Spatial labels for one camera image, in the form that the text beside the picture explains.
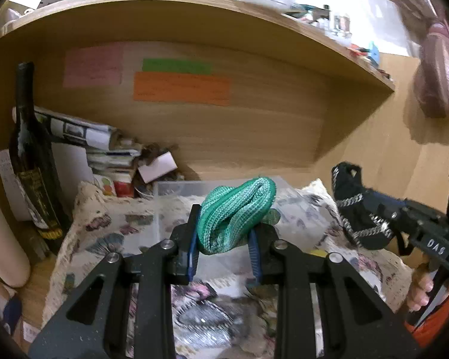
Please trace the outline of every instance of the table surface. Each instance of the table surface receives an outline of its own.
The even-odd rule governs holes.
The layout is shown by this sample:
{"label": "table surface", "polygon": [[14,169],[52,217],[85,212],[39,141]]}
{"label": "table surface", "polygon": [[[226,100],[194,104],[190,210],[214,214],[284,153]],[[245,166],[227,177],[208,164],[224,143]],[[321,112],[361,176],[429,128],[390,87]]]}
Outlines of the table surface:
{"label": "table surface", "polygon": [[[22,300],[22,314],[24,322],[40,328],[45,298],[50,287],[50,276],[55,267],[56,256],[52,255],[35,264],[31,268],[30,279],[27,284],[18,289]],[[22,341],[22,349],[27,352],[30,343]]]}

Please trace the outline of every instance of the blue object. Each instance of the blue object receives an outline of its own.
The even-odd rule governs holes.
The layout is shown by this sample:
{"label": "blue object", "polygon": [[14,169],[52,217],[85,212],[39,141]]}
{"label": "blue object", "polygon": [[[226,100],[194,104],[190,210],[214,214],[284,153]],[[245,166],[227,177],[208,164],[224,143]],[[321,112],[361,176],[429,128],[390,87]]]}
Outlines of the blue object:
{"label": "blue object", "polygon": [[369,43],[369,53],[368,58],[371,61],[371,64],[377,69],[379,68],[379,50],[374,44],[374,42]]}
{"label": "blue object", "polygon": [[5,305],[3,309],[3,323],[7,325],[10,335],[14,334],[18,320],[22,316],[22,301],[15,294]]}
{"label": "blue object", "polygon": [[397,209],[401,209],[406,206],[406,202],[403,200],[399,200],[397,198],[388,196],[387,194],[380,193],[376,190],[372,191],[372,194],[376,196],[377,199],[382,200],[387,205],[396,205]]}
{"label": "blue object", "polygon": [[[198,211],[197,217],[200,217],[201,207]],[[198,249],[198,220],[196,220],[195,229],[193,232],[192,244],[188,252],[188,279],[191,282],[196,274],[196,268],[198,267],[198,257],[200,256],[200,250]]]}
{"label": "blue object", "polygon": [[253,275],[257,282],[261,282],[261,277],[263,274],[261,271],[260,249],[257,245],[256,232],[254,228],[249,232],[248,250],[249,258],[251,259],[251,267],[253,268]]}

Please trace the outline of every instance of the dark glass bottle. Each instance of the dark glass bottle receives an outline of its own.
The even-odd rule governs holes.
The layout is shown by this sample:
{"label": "dark glass bottle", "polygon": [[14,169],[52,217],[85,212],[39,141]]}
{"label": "dark glass bottle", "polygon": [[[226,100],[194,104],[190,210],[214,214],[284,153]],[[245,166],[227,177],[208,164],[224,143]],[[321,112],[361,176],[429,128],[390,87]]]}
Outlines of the dark glass bottle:
{"label": "dark glass bottle", "polygon": [[51,252],[58,254],[72,220],[58,181],[50,135],[35,117],[33,78],[34,64],[20,63],[15,89],[17,123],[10,139],[10,159],[38,232]]}

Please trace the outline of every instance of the white bottle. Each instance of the white bottle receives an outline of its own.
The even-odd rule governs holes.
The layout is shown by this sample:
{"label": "white bottle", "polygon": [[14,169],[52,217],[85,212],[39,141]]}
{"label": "white bottle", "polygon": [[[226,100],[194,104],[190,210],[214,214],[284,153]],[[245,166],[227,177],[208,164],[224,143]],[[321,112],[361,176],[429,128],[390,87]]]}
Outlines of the white bottle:
{"label": "white bottle", "polygon": [[30,276],[30,263],[0,210],[0,278],[10,287],[22,287]]}

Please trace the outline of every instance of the green rope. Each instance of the green rope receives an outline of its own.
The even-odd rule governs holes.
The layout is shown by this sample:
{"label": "green rope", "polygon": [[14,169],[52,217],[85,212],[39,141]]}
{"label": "green rope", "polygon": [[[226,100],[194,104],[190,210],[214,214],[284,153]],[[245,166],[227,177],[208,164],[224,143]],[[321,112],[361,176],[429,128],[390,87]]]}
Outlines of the green rope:
{"label": "green rope", "polygon": [[201,206],[198,221],[201,251],[218,254],[245,244],[249,230],[269,213],[275,196],[276,185],[267,177],[252,179],[237,188],[213,189]]}

